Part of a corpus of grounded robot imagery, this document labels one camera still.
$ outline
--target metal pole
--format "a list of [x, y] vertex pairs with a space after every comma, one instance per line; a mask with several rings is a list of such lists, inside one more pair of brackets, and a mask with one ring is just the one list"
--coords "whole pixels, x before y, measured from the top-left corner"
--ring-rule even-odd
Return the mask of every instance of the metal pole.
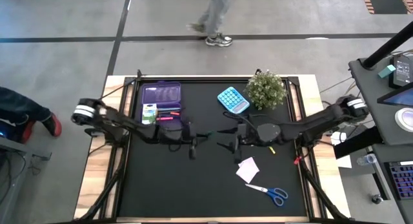
[[388, 40], [383, 46], [381, 46], [376, 52], [368, 57], [361, 63], [364, 69], [372, 70], [371, 68], [380, 62], [397, 47], [401, 46], [405, 41], [413, 36], [413, 21], [398, 32], [394, 37]]

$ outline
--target potted plant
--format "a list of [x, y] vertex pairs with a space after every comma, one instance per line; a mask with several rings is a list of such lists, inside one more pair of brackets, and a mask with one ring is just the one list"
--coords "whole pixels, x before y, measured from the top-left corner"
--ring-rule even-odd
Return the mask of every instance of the potted plant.
[[287, 95], [279, 76], [269, 70], [262, 72], [260, 69], [249, 79], [245, 92], [258, 110], [275, 109], [277, 105], [283, 104]]

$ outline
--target water bottle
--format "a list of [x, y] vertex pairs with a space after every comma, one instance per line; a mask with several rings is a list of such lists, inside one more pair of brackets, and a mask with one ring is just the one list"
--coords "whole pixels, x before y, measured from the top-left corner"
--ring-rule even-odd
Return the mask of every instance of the water bottle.
[[366, 156], [361, 156], [360, 158], [357, 159], [357, 164], [360, 166], [365, 166], [369, 164], [373, 164], [377, 162], [376, 155], [371, 153]]

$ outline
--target blue calculator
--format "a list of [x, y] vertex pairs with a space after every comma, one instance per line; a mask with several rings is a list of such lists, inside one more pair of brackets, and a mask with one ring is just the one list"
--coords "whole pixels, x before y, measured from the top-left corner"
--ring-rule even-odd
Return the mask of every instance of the blue calculator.
[[218, 101], [233, 114], [240, 114], [250, 103], [233, 87], [227, 88], [218, 95]]

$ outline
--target person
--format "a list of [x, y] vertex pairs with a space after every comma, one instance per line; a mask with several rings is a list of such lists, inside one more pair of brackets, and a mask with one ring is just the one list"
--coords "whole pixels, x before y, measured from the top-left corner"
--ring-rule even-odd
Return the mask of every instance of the person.
[[36, 121], [40, 121], [54, 137], [62, 132], [60, 121], [48, 108], [4, 87], [0, 87], [0, 119], [15, 125], [15, 135], [19, 136], [15, 140], [23, 144], [30, 138]]
[[230, 46], [232, 38], [218, 32], [223, 22], [224, 15], [228, 11], [229, 0], [211, 0], [206, 12], [199, 18], [197, 23], [189, 24], [196, 32], [207, 34], [205, 43], [209, 46]]

